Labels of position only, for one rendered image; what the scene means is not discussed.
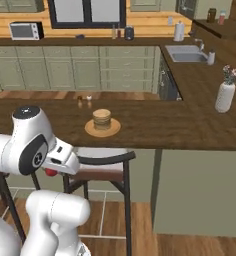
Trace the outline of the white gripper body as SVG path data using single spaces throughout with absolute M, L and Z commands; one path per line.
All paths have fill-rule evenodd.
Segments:
M 47 154 L 43 167 L 57 172 L 75 175 L 79 170 L 80 163 L 73 151 L 66 154 L 62 152 L 51 152 Z

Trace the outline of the green counter cupboard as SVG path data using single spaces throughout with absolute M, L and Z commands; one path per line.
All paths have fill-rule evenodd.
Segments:
M 236 237 L 236 151 L 155 151 L 151 191 L 158 234 Z

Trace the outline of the dark fridge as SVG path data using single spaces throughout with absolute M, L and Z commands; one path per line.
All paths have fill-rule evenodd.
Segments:
M 197 0 L 177 0 L 176 11 L 181 15 L 193 20 L 195 16 Z

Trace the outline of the black stool with brown seat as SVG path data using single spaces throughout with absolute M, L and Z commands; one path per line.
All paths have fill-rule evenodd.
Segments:
M 88 196 L 89 181 L 108 181 L 124 196 L 126 226 L 126 256 L 132 256 L 130 171 L 129 161 L 136 158 L 134 151 L 123 148 L 80 148 L 81 167 L 75 175 L 63 175 L 64 192 L 71 194 L 83 187 Z
M 15 223 L 15 226 L 17 228 L 17 231 L 18 231 L 21 241 L 25 242 L 26 235 L 23 230 L 18 212 L 16 210 L 15 203 L 12 199 L 12 195 L 10 193 L 8 184 L 6 182 L 7 177 L 8 177 L 8 174 L 4 174 L 4 173 L 0 172 L 0 195 L 1 195 L 1 198 L 4 200 L 4 203 L 10 210 L 11 216 L 13 218 L 13 221 Z

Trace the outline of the stack of pancakes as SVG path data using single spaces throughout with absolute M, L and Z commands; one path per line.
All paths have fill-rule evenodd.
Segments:
M 111 127 L 111 112 L 108 109 L 98 109 L 93 112 L 93 123 L 97 130 L 107 130 Z

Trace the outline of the tan round plate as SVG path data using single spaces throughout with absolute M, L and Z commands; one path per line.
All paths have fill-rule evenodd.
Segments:
M 94 121 L 90 120 L 86 123 L 84 129 L 89 135 L 93 137 L 106 138 L 117 134 L 121 129 L 121 124 L 118 120 L 112 118 L 109 129 L 98 130 L 94 127 Z

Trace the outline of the green base cupboard run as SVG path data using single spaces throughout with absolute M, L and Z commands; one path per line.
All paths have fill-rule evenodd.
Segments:
M 0 46 L 0 90 L 158 91 L 157 46 Z

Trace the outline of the dark dishwasher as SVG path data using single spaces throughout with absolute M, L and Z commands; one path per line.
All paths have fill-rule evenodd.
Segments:
M 181 95 L 164 55 L 160 59 L 159 97 L 165 101 L 180 101 Z

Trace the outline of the white toaster oven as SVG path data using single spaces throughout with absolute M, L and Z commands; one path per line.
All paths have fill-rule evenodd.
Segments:
M 9 24 L 13 40 L 40 40 L 44 38 L 41 22 L 12 22 Z

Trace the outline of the dark grey canister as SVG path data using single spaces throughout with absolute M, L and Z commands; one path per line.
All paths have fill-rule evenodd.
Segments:
M 124 39 L 125 40 L 133 40 L 134 39 L 134 27 L 126 26 L 124 29 Z

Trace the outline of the black framed window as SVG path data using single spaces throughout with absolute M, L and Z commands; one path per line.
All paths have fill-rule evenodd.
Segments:
M 53 29 L 126 26 L 126 0 L 47 0 Z

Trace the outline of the grey sink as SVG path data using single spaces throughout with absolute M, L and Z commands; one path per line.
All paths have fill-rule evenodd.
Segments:
M 195 45 L 166 45 L 165 48 L 174 62 L 203 63 L 208 59 Z

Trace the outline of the white vase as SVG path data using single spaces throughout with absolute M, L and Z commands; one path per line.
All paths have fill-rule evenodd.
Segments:
M 218 90 L 218 95 L 215 103 L 215 109 L 219 113 L 226 113 L 232 104 L 236 86 L 234 84 L 226 84 L 223 82 Z

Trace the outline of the white paper towel roll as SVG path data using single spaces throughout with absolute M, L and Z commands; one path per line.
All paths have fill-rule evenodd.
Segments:
M 182 21 L 178 21 L 175 24 L 174 38 L 173 38 L 175 42 L 181 42 L 184 40 L 184 28 L 185 28 L 185 25 Z

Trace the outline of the silver tap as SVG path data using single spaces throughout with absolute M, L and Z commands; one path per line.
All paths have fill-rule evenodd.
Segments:
M 203 40 L 195 38 L 194 41 L 199 44 L 199 51 L 202 52 L 205 47 Z

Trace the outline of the white soap dispenser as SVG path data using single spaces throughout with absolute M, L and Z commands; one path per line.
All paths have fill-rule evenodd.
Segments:
M 215 63 L 215 55 L 216 55 L 215 50 L 211 49 L 209 51 L 208 58 L 207 58 L 208 65 L 213 65 Z

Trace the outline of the pink and white flowers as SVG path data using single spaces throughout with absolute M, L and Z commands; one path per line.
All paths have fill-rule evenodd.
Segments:
M 224 83 L 227 85 L 236 85 L 236 68 L 232 68 L 230 65 L 223 67 Z

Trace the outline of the dark green jar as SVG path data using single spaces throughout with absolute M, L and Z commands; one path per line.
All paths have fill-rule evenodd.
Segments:
M 215 17 L 216 17 L 216 9 L 215 8 L 210 8 L 208 10 L 208 14 L 207 14 L 207 22 L 208 23 L 213 23 L 215 21 Z

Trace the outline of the green wall cupboard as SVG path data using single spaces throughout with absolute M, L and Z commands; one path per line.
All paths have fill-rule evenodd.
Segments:
M 0 0 L 0 13 L 37 13 L 43 10 L 43 0 Z
M 176 0 L 130 0 L 132 12 L 174 11 Z

